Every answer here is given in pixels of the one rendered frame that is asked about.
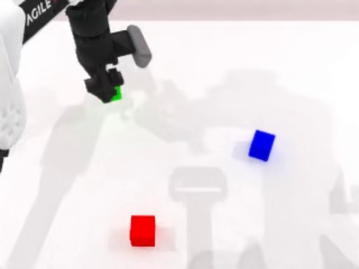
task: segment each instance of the black strip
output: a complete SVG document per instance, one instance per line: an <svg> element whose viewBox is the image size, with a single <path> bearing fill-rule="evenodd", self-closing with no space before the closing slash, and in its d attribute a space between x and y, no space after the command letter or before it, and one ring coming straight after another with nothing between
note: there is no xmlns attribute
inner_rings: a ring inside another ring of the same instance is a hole
<svg viewBox="0 0 359 269"><path fill-rule="evenodd" d="M32 38L67 5L68 0L25 0L22 2L19 6L26 15L23 43L25 44Z"/></svg>

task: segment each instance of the blue block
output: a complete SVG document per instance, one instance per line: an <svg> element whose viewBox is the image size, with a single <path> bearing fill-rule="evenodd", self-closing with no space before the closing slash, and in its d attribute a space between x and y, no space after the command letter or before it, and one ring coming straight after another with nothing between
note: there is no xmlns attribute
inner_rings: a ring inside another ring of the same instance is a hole
<svg viewBox="0 0 359 269"><path fill-rule="evenodd" d="M268 161L275 135L257 130L252 140L249 156Z"/></svg>

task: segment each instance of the red cube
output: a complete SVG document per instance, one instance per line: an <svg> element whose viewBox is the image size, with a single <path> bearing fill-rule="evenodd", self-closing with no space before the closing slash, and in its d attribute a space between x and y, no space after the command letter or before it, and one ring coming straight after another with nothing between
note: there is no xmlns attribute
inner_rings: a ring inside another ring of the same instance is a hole
<svg viewBox="0 0 359 269"><path fill-rule="evenodd" d="M130 241L133 247L154 247L155 217L131 216Z"/></svg>

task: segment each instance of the white table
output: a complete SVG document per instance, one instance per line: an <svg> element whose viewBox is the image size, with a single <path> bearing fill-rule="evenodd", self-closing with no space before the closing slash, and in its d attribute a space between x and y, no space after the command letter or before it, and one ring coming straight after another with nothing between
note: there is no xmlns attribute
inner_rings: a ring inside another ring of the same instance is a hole
<svg viewBox="0 0 359 269"><path fill-rule="evenodd" d="M108 105L86 93L66 22L23 49L1 267L356 268L359 24L136 24L153 61L121 60L124 98ZM247 157L256 129L277 135L268 163ZM174 201L174 170L201 183L190 167L220 169L203 187L222 193ZM157 218L155 249L130 247L140 214Z"/></svg>

